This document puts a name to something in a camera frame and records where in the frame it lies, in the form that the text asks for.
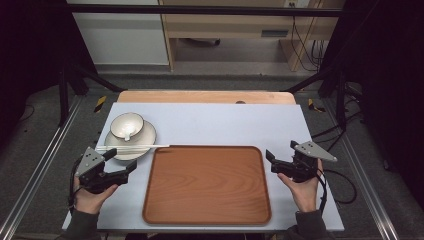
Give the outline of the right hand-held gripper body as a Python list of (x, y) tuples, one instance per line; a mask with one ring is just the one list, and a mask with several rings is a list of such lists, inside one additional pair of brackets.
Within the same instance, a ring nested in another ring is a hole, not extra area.
[(272, 173), (283, 173), (296, 183), (308, 181), (316, 176), (317, 160), (336, 162), (337, 158), (312, 141), (299, 144), (291, 162), (278, 160), (271, 164)]

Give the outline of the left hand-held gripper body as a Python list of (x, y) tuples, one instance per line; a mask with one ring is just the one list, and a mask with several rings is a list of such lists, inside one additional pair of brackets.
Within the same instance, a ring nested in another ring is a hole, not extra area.
[(75, 176), (80, 186), (93, 194), (100, 194), (112, 185), (122, 185), (128, 182), (128, 176), (119, 176), (116, 172), (106, 172), (106, 162), (103, 154), (88, 147), (82, 155), (81, 162), (75, 170)]

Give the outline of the white chopstick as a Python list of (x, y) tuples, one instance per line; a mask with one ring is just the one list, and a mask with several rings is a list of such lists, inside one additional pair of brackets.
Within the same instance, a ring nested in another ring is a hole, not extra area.
[(106, 146), (97, 146), (96, 150), (106, 150), (106, 149), (145, 149), (145, 148), (161, 148), (161, 147), (170, 147), (170, 145), (106, 145)]
[(108, 147), (108, 148), (96, 148), (96, 151), (110, 151), (110, 150), (116, 150), (118, 154), (129, 154), (129, 153), (141, 153), (141, 152), (147, 152), (149, 151), (151, 148), (112, 148), (112, 147)]

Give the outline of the white bowl with dark rim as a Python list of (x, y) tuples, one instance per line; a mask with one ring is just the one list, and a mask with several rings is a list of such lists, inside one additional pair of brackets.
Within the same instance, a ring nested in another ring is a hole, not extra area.
[(134, 132), (131, 134), (131, 138), (132, 138), (133, 136), (137, 135), (142, 130), (144, 126), (144, 119), (141, 115), (137, 113), (133, 113), (133, 112), (121, 114), (112, 121), (110, 126), (110, 132), (115, 137), (121, 138), (124, 140), (123, 127), (125, 125), (133, 125), (135, 127)]

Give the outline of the white plate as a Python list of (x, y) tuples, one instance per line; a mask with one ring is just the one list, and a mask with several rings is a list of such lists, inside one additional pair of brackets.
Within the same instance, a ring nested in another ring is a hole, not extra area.
[[(105, 146), (134, 146), (134, 145), (153, 145), (156, 141), (156, 130), (154, 126), (146, 121), (141, 131), (130, 138), (129, 141), (125, 141), (121, 138), (115, 137), (111, 132), (106, 135), (104, 145)], [(117, 160), (132, 160), (141, 157), (149, 151), (149, 148), (142, 148), (141, 150), (135, 151), (124, 151), (123, 153), (118, 152), (115, 155)]]

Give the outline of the brown wooden tray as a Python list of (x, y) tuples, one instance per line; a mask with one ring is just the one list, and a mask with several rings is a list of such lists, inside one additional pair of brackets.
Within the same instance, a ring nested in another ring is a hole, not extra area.
[(254, 146), (173, 146), (154, 152), (142, 216), (161, 225), (265, 225), (272, 216)]

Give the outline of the person's left hand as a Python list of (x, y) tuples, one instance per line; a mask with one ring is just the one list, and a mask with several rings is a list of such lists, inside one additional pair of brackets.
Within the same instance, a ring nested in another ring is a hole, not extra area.
[(79, 212), (96, 215), (100, 212), (103, 203), (113, 195), (118, 189), (117, 185), (112, 185), (100, 194), (93, 194), (80, 186), (77, 177), (74, 178), (74, 199), (75, 209)]

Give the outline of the person's right hand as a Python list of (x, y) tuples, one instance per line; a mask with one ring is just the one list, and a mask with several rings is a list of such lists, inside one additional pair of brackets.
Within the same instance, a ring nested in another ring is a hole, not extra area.
[(317, 189), (322, 173), (322, 161), (317, 160), (318, 170), (316, 176), (308, 181), (296, 183), (283, 173), (278, 173), (278, 178), (289, 188), (293, 200), (302, 213), (313, 212), (317, 210)]

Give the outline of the yellow and black tape marker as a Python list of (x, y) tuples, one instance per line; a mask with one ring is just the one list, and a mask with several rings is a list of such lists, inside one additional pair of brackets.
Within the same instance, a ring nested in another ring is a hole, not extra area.
[(94, 112), (94, 113), (98, 113), (98, 112), (100, 112), (100, 110), (102, 109), (103, 104), (104, 104), (104, 103), (105, 103), (105, 101), (106, 101), (106, 98), (107, 98), (107, 96), (101, 96), (101, 97), (98, 99), (98, 101), (97, 101), (97, 103), (96, 103), (96, 106), (95, 106), (95, 108), (94, 108), (94, 110), (93, 110), (93, 112)]
[(308, 99), (308, 108), (309, 108), (309, 110), (313, 110), (313, 111), (320, 112), (320, 113), (326, 112), (325, 108), (316, 107), (313, 99), (310, 99), (310, 98)]

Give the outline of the light wooden table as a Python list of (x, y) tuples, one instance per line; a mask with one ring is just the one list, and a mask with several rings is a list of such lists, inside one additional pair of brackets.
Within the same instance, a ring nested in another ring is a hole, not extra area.
[(203, 91), (203, 90), (127, 90), (119, 94), (119, 103), (236, 103), (295, 105), (288, 92)]

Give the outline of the dark curtain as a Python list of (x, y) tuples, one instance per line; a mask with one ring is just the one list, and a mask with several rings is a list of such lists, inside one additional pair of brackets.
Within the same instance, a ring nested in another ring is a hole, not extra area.
[(92, 58), (67, 0), (0, 0), (0, 145), (27, 98), (55, 86), (65, 63), (94, 73)]
[(424, 209), (424, 0), (345, 0), (324, 65), (362, 87), (375, 141)]

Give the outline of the white cabinet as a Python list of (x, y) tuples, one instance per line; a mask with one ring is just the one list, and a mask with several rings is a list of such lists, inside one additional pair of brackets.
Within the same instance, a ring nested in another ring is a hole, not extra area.
[(167, 65), (158, 14), (74, 13), (96, 65)]

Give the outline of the aluminium floor rail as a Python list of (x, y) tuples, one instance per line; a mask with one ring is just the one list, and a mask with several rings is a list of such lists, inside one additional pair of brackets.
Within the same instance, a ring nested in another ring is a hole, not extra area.
[(39, 160), (34, 172), (29, 178), (25, 188), (22, 190), (18, 200), (15, 202), (12, 210), (9, 212), (6, 220), (0, 227), (0, 240), (11, 240), (14, 236), (22, 218), (29, 208), (39, 186), (41, 185), (51, 163), (53, 162), (63, 140), (65, 139), (69, 128), (71, 127), (83, 102), (82, 96), (73, 98), (68, 117), (65, 118), (57, 128), (54, 136), (49, 142), (41, 159)]
[(352, 240), (399, 240), (386, 209), (360, 162), (350, 138), (360, 118), (360, 109), (354, 100), (345, 100), (346, 130), (337, 128), (337, 139), (332, 152), (340, 152), (338, 164), (333, 169), (344, 174), (340, 183), (330, 184), (336, 196), (336, 206), (341, 213), (345, 230)]

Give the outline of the black frame post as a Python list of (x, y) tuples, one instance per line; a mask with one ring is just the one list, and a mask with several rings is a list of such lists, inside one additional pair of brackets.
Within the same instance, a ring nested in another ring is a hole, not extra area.
[(339, 127), (343, 131), (346, 130), (344, 97), (345, 97), (345, 76), (343, 72), (340, 72), (338, 85), (337, 85), (336, 120), (338, 122)]
[(65, 69), (59, 72), (59, 99), (60, 99), (60, 121), (59, 125), (63, 126), (68, 118), (69, 104), (68, 104), (68, 89), (67, 80), (65, 77)]

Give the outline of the black horizontal frame bar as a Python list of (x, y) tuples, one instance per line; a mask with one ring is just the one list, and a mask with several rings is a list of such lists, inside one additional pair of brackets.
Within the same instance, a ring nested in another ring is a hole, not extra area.
[(270, 8), (236, 6), (185, 6), (185, 5), (107, 5), (107, 4), (67, 4), (71, 12), (78, 13), (117, 13), (117, 14), (189, 14), (189, 15), (244, 15), (244, 16), (302, 16), (340, 17), (338, 9)]

